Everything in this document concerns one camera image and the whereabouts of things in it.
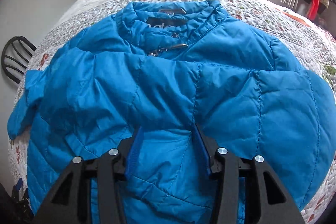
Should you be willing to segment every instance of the quilted bedspread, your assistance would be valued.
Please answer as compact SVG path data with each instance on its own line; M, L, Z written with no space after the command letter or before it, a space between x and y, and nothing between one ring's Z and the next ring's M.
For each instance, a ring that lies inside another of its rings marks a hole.
M83 28L100 21L124 8L132 1L203 1L203 0L78 0L59 20L53 30L36 49L27 69L44 70L55 52ZM219 0L229 14L278 37L295 55L300 63L322 77L336 97L336 41L326 31L305 19L311 27L300 24L283 14L282 7L266 0ZM24 90L25 78L21 81L15 104ZM27 147L29 128L14 141L9 141L10 168L14 181L26 182ZM314 223L323 213L336 192L336 160L313 199L302 210L306 223Z

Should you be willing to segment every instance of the metal screw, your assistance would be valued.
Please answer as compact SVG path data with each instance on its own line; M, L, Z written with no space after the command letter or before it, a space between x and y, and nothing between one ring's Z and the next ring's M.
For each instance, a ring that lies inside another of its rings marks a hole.
M113 149L111 149L111 150L109 151L109 154L110 154L111 156L115 156L115 155L117 155L118 153L119 153L118 149L115 149L115 148L113 148Z
M218 153L222 154L222 155L226 155L227 154L227 149L224 147L218 148Z
M263 161L264 161L264 157L263 157L263 156L260 156L260 155L255 156L254 159L255 159L257 162L263 162Z
M82 158L79 157L79 156L74 157L74 158L72 159L72 162L73 162L74 164L78 164L78 163L80 163L81 161L82 161Z

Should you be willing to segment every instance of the red cloth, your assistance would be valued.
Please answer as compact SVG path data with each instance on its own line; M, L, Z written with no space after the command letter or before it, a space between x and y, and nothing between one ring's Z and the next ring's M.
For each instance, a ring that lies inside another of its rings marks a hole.
M307 17L310 20L314 20L317 15L317 10L319 9L320 0L312 0L310 3L310 9L307 13Z

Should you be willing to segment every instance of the zipper pull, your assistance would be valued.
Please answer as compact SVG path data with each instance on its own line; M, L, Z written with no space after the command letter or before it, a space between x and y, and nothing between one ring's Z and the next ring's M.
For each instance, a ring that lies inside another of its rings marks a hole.
M177 44L177 45L174 45L174 46L171 46L171 47L168 47L168 48L158 48L156 50L153 50L151 52L148 53L149 56L159 56L160 53L162 52L167 52L169 50L175 50L175 49L178 49L178 48L185 48L185 47L188 47L187 44Z

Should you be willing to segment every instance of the jacket label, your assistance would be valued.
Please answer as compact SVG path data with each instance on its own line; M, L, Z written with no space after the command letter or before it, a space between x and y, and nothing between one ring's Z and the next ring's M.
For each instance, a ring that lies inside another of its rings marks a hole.
M185 19L169 19L149 17L146 21L150 28L165 28L170 26L182 26L187 22Z
M182 8L179 9L161 9L159 13L166 13L168 15L185 15L186 12Z

